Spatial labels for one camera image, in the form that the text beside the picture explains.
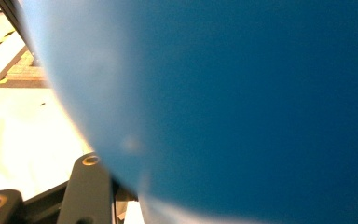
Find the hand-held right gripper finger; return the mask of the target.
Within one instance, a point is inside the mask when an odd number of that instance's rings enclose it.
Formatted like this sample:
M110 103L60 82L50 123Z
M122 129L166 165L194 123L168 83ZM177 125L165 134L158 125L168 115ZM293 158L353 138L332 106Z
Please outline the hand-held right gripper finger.
M110 176L95 153L74 163L57 224L112 224Z

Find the black metal frame post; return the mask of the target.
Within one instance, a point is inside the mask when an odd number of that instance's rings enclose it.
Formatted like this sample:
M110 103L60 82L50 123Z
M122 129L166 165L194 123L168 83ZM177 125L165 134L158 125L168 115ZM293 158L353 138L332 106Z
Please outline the black metal frame post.
M34 57L32 66L39 66L40 62L35 54L34 46L30 42L27 31L25 28L25 22L23 21L23 10L21 6L21 0L0 0L0 9L7 17L10 24L13 26L15 31L19 34L22 41L24 42L27 49L31 52Z

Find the blue bottle with white cap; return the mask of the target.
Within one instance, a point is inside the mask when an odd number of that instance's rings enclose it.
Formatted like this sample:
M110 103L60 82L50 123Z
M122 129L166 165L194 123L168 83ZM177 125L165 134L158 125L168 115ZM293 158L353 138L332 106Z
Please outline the blue bottle with white cap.
M358 0L22 0L151 224L358 224Z

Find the metal tread base plate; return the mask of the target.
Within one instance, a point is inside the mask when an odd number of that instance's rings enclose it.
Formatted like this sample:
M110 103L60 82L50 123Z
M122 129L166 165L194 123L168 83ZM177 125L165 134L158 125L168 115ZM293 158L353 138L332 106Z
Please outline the metal tread base plate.
M34 56L23 47L0 72L0 88L48 88L43 68L36 66Z

